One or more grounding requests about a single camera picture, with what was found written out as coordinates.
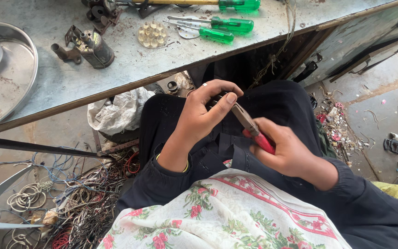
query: scrap pile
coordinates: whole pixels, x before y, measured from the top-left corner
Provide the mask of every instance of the scrap pile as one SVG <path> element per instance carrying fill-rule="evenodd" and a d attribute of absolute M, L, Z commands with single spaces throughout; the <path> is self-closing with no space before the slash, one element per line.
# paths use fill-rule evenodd
<path fill-rule="evenodd" d="M 19 232 L 16 235 L 14 230 L 6 249 L 16 244 L 35 249 L 39 243 L 44 249 L 50 246 L 52 249 L 96 248 L 113 224 L 116 202 L 124 181 L 140 170 L 138 154 L 137 147 L 126 149 L 111 154 L 114 160 L 104 160 L 100 167 L 88 173 L 75 175 L 74 178 L 69 174 L 64 180 L 66 189 L 53 198 L 56 207 L 42 209 L 45 212 L 38 211 L 31 219 L 25 220 L 47 226 L 39 230 L 39 235 L 32 232 L 28 236 Z M 30 213 L 31 207 L 36 205 L 34 202 L 42 199 L 44 191 L 49 191 L 52 184 L 52 181 L 29 184 L 12 195 L 8 203 L 12 210 Z M 35 207 L 36 210 L 44 205 L 45 199 L 39 202 L 41 204 Z"/>
<path fill-rule="evenodd" d="M 326 93 L 323 89 L 322 91 L 324 98 L 320 98 L 323 99 L 321 102 L 318 99 L 319 107 L 322 110 L 314 112 L 316 119 L 322 123 L 337 157 L 345 161 L 348 165 L 351 165 L 349 156 L 352 156 L 354 153 L 359 154 L 365 146 L 370 146 L 370 141 L 365 142 L 363 138 L 356 137 L 351 131 L 343 113 L 343 110 L 346 110 L 346 108 L 342 103 L 336 102 L 333 99 L 334 92 Z"/>

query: yellow handle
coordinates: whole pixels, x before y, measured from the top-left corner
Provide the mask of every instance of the yellow handle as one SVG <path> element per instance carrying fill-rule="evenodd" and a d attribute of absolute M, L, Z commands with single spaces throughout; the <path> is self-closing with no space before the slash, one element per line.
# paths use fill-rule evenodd
<path fill-rule="evenodd" d="M 144 0 L 133 0 L 133 3 L 143 3 Z M 193 4 L 193 5 L 218 5 L 218 0 L 149 0 L 148 3 L 160 4 Z"/>

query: floral scarf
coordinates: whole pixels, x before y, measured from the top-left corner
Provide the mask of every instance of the floral scarf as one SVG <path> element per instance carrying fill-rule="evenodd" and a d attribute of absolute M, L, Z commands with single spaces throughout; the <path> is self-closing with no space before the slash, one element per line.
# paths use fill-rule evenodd
<path fill-rule="evenodd" d="M 125 209 L 98 249 L 351 248 L 321 209 L 227 169 L 164 206 Z"/>

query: stainless steel plate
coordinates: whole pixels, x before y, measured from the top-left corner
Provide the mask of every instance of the stainless steel plate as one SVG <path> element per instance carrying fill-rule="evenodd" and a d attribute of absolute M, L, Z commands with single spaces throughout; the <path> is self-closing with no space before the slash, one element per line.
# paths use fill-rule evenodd
<path fill-rule="evenodd" d="M 20 28 L 0 23 L 0 122 L 28 102 L 34 92 L 38 52 L 31 38 Z"/>

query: plastic sack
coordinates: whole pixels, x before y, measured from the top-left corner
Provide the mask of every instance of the plastic sack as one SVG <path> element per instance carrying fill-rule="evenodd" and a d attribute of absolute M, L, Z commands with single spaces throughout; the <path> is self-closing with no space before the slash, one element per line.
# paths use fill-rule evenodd
<path fill-rule="evenodd" d="M 142 108 L 145 102 L 155 93 L 144 87 L 118 94 L 113 104 L 109 99 L 103 99 L 88 105 L 88 124 L 95 130 L 108 135 L 123 130 L 139 128 Z"/>

